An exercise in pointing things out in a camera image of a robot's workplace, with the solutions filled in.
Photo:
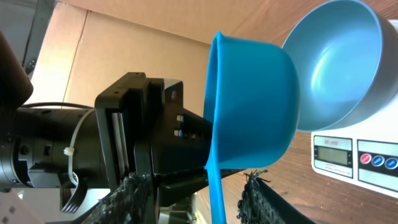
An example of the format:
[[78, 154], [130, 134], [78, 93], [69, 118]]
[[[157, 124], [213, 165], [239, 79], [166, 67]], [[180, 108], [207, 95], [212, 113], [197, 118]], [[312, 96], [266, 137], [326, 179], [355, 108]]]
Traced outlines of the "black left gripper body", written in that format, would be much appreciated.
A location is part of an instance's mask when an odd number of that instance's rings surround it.
[[145, 73], [122, 76], [95, 99], [99, 138], [112, 190], [130, 172], [148, 174], [159, 206], [207, 185], [212, 124], [183, 107], [183, 83]]

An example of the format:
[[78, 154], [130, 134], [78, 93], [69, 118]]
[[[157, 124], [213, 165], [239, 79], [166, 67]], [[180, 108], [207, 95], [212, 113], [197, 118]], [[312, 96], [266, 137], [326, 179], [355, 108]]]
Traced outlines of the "blue plastic measuring scoop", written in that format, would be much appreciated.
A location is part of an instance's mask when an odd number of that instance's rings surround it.
[[299, 106], [297, 72], [280, 47], [215, 35], [203, 112], [213, 125], [205, 166], [213, 223], [226, 223], [221, 170], [261, 168], [280, 159], [296, 132]]

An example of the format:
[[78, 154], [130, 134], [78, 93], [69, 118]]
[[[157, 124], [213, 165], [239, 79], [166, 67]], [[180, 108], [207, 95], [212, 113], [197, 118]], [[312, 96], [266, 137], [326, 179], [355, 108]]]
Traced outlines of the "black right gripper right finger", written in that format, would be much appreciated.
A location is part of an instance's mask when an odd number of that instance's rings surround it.
[[267, 170], [246, 173], [247, 183], [238, 201], [237, 219], [245, 224], [314, 224], [260, 177]]

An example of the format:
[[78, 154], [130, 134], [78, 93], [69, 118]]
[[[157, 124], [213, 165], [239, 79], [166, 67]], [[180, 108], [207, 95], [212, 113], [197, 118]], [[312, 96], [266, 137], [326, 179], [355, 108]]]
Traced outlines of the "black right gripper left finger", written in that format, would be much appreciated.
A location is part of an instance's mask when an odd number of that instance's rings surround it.
[[73, 224], [135, 224], [144, 223], [150, 190], [150, 175], [130, 173], [121, 185]]

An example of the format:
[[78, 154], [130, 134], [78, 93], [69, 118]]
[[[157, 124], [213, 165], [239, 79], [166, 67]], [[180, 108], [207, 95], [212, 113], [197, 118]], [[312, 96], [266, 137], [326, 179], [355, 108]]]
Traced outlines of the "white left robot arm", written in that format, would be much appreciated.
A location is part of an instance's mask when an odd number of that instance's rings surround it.
[[156, 182], [200, 177], [212, 125], [183, 106], [183, 83], [129, 72], [94, 107], [1, 108], [1, 188], [58, 188], [75, 213], [88, 189], [145, 169]]

